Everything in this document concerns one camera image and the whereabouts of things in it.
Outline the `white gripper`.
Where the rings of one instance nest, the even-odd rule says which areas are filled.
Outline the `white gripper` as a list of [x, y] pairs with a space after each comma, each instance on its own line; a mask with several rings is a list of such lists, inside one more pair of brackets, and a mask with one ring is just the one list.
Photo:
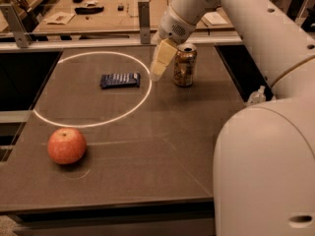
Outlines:
[[177, 45], [184, 43], [195, 31], [197, 14], [188, 8], [176, 11], [168, 6], [157, 30], [158, 43], [150, 66], [150, 78], [157, 82], [177, 52]]

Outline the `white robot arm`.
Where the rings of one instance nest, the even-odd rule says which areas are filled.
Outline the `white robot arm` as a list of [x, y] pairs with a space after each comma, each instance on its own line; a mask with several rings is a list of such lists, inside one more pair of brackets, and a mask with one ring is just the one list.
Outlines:
[[171, 0], [158, 28], [158, 80], [199, 20], [222, 6], [264, 84], [223, 126], [214, 152], [218, 236], [315, 236], [313, 38], [270, 0]]

